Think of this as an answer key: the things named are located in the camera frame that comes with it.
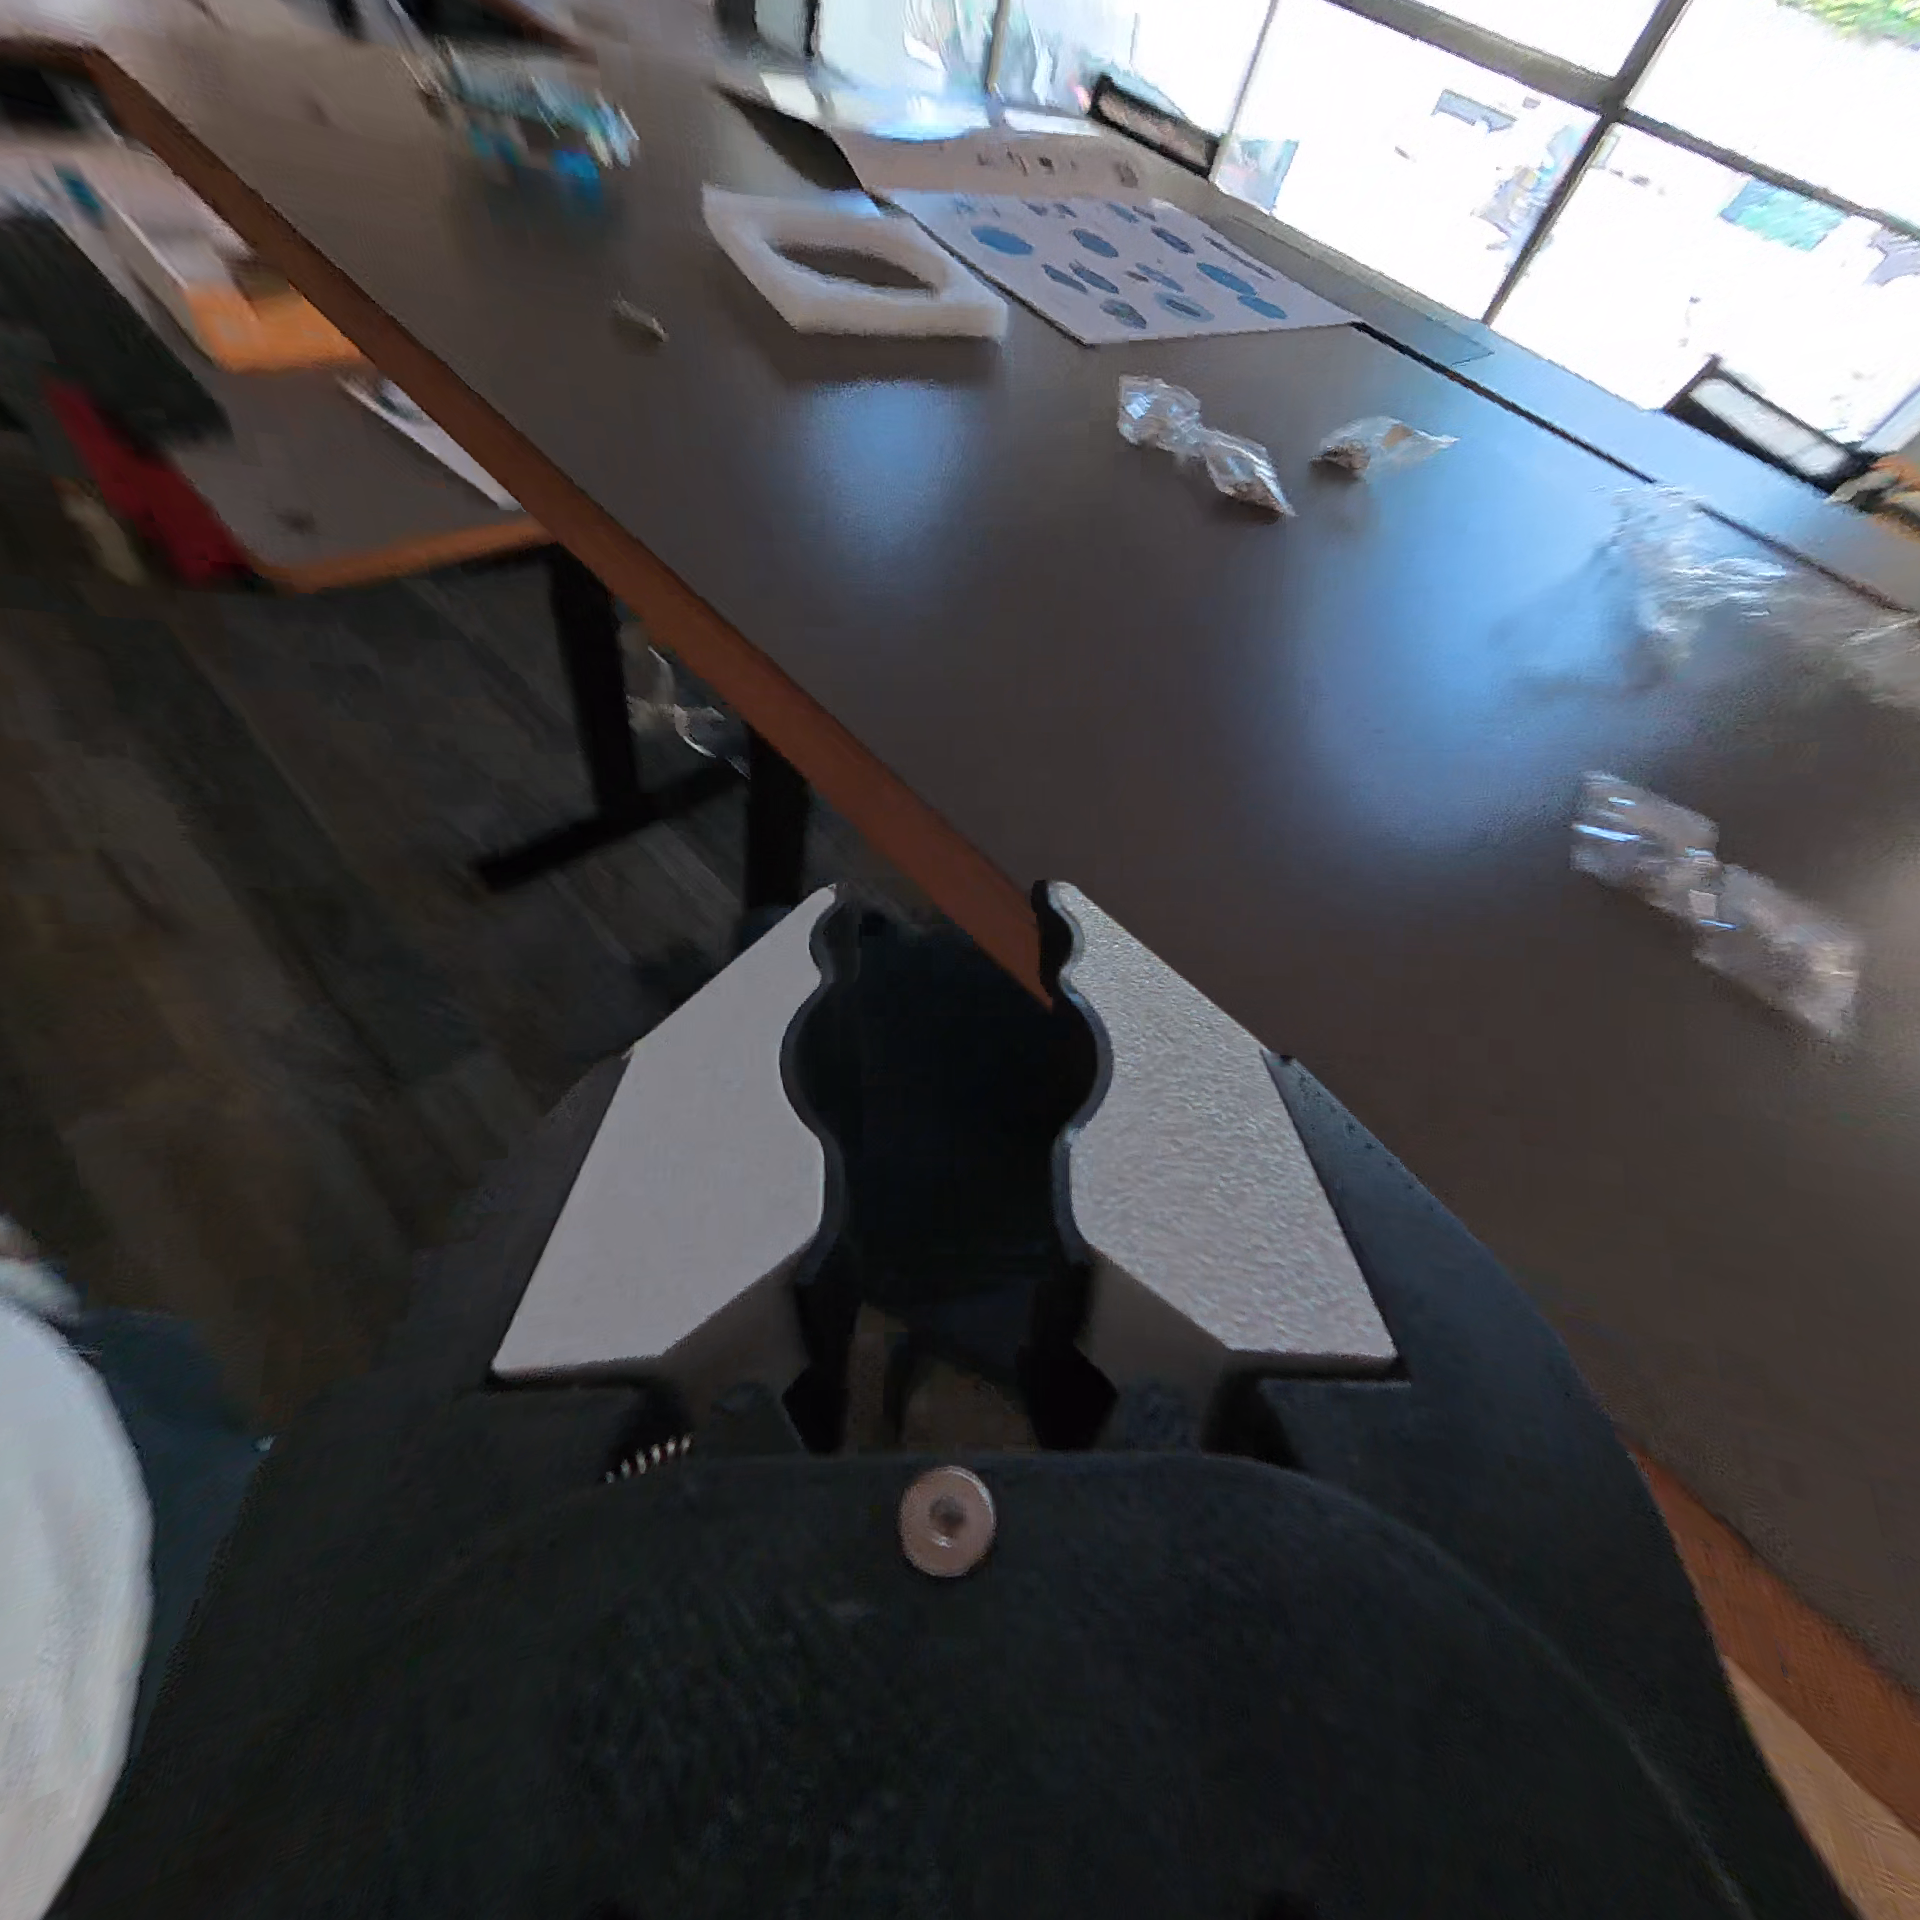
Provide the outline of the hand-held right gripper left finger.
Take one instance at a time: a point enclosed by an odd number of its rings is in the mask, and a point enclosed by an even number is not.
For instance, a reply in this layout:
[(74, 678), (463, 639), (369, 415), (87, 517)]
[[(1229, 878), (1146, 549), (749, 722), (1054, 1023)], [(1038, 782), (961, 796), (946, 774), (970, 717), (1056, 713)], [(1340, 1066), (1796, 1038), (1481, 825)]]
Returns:
[(846, 1203), (804, 1041), (841, 984), (850, 906), (815, 889), (627, 1049), (493, 1386), (643, 1386), (695, 1431), (805, 1380), (808, 1288)]

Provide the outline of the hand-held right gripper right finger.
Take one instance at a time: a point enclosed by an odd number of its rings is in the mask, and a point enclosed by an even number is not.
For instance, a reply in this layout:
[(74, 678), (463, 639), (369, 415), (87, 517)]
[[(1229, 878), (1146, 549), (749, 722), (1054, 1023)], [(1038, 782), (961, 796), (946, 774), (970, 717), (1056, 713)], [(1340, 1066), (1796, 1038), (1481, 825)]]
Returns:
[(1091, 1450), (1231, 1439), (1263, 1386), (1400, 1386), (1402, 1355), (1279, 1060), (1087, 892), (1033, 889), (1069, 1112), (1046, 1153), (1060, 1267), (1029, 1422)]

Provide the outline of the blue round turntable disc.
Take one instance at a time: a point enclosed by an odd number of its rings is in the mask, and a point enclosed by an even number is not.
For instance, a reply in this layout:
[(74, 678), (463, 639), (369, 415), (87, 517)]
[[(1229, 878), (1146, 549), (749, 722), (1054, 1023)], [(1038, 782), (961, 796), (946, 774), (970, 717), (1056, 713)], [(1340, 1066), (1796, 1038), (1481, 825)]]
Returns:
[(629, 116), (585, 66), (476, 41), (433, 41), (416, 66), (423, 109), (456, 151), (493, 177), (600, 187), (640, 150)]

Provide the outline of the black desk leg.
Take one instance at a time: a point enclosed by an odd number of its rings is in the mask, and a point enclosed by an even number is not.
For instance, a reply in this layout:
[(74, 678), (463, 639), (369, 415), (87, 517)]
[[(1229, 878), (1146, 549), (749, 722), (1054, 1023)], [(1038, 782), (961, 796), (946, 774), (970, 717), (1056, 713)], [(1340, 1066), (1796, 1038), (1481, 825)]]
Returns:
[(805, 896), (812, 790), (777, 747), (746, 733), (743, 914), (768, 920)]
[(744, 770), (726, 760), (704, 760), (661, 787), (640, 778), (613, 596), (558, 544), (545, 549), (543, 568), (590, 806), (580, 820), (472, 863), (470, 875), (488, 895), (558, 874), (746, 785)]

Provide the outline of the grey side desk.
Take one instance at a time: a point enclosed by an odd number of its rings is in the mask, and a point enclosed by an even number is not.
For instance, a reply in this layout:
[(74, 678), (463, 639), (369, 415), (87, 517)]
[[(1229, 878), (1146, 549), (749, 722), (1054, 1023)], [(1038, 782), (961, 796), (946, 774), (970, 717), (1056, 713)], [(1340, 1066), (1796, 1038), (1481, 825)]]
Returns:
[(289, 591), (516, 559), (545, 530), (371, 362), (223, 371), (128, 279), (199, 401), (151, 444), (199, 491), (252, 575)]

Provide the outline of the clear plastic scrap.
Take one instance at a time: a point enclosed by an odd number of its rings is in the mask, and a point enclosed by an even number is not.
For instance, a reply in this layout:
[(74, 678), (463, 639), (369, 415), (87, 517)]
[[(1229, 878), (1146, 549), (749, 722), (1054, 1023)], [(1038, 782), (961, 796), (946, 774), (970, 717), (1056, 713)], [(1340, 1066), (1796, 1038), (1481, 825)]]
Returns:
[(640, 737), (675, 737), (690, 753), (749, 776), (749, 740), (737, 714), (673, 654), (623, 645), (627, 714)]

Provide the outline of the person's blue jeans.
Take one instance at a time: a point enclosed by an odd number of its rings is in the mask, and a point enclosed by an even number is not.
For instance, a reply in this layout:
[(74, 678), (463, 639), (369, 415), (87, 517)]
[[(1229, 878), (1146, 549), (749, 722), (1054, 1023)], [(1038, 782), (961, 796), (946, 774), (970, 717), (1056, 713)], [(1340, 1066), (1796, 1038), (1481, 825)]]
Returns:
[(152, 1517), (152, 1640), (175, 1641), (263, 1460), (259, 1436), (190, 1321), (83, 1308), (69, 1339), (105, 1380), (140, 1465)]

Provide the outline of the clear plastic parts bag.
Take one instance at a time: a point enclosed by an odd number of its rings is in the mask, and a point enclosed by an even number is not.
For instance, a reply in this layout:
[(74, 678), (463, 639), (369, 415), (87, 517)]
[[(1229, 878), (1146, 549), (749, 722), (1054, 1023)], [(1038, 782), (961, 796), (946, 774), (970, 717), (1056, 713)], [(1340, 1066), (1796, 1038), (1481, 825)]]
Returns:
[(1705, 969), (1811, 1035), (1839, 1041), (1851, 1032), (1857, 934), (1774, 881), (1724, 865), (1691, 950)]
[(1610, 892), (1687, 920), (1720, 887), (1718, 825), (1613, 774), (1585, 774), (1569, 865)]

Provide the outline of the large crumpled clear plastic wrap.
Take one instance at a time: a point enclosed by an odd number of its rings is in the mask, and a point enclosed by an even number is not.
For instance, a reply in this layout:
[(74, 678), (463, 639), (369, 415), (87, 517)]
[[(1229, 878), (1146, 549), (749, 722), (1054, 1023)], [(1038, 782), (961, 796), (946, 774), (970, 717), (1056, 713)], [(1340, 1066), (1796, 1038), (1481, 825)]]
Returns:
[(1618, 491), (1608, 554), (1639, 654), (1653, 669), (1679, 669), (1713, 628), (1735, 623), (1887, 704), (1915, 706), (1915, 612), (1774, 549), (1733, 549), (1733, 530), (1691, 494)]

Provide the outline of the red object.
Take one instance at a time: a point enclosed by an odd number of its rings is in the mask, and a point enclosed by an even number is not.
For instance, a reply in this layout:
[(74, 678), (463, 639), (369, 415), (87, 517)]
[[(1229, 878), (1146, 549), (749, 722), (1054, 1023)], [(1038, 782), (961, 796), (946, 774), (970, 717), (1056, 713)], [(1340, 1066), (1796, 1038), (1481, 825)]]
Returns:
[(237, 541), (167, 459), (129, 440), (74, 383), (46, 376), (41, 390), (105, 508), (173, 582), (209, 589), (252, 576)]

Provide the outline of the white foam pad with hole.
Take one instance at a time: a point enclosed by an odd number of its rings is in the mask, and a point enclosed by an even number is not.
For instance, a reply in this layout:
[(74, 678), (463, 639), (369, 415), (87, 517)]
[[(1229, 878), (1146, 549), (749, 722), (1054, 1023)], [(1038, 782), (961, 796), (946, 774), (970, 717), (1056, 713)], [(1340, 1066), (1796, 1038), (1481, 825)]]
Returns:
[(865, 192), (758, 197), (704, 184), (725, 260), (804, 337), (997, 344), (1007, 306), (914, 220)]

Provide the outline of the assembly sheet with blue circles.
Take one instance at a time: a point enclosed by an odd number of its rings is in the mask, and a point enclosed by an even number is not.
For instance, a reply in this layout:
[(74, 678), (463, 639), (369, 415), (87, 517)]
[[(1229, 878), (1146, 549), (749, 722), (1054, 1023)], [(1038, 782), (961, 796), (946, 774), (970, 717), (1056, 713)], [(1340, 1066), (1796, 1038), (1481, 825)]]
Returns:
[(1087, 349), (1356, 324), (1161, 201), (904, 192), (895, 209)]

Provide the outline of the orange and white box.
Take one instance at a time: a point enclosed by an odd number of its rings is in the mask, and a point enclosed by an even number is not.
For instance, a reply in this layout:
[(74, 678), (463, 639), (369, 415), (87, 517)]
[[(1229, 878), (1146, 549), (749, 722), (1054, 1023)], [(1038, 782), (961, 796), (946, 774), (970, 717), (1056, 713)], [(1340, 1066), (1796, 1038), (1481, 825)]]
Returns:
[(223, 371), (361, 367), (362, 353), (190, 187), (156, 165), (82, 166), (109, 255)]

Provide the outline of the large window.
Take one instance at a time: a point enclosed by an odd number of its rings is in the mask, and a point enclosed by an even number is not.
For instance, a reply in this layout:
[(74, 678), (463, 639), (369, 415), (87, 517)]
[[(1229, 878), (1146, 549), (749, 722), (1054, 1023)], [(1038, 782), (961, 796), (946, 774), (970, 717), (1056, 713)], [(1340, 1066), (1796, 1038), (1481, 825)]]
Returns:
[(1628, 403), (1718, 362), (1847, 447), (1915, 422), (1915, 6), (993, 6), (988, 75), (1137, 93), (1224, 196)]

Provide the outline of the manual sheet with board pictures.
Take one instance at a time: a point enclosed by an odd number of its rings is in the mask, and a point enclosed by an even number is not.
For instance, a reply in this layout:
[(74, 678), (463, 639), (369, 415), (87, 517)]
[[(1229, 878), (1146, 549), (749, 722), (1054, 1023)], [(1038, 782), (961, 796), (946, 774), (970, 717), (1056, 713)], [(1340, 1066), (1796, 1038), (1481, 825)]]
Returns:
[(1148, 201), (1133, 150), (1091, 120), (1007, 116), (979, 129), (828, 129), (865, 192), (897, 201), (1114, 197)]

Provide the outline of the black rectangular frame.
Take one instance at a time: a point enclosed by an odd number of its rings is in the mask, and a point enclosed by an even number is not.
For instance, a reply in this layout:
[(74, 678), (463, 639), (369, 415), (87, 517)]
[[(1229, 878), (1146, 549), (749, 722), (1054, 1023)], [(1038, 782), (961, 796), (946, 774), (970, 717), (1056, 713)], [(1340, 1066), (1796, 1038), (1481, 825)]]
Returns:
[(1217, 134), (1201, 129), (1164, 93), (1137, 77), (1096, 72), (1087, 84), (1087, 116), (1187, 175), (1211, 177), (1215, 169)]
[(1667, 401), (1664, 415), (1820, 494), (1834, 494), (1873, 466), (1871, 454), (1800, 420), (1718, 357)]

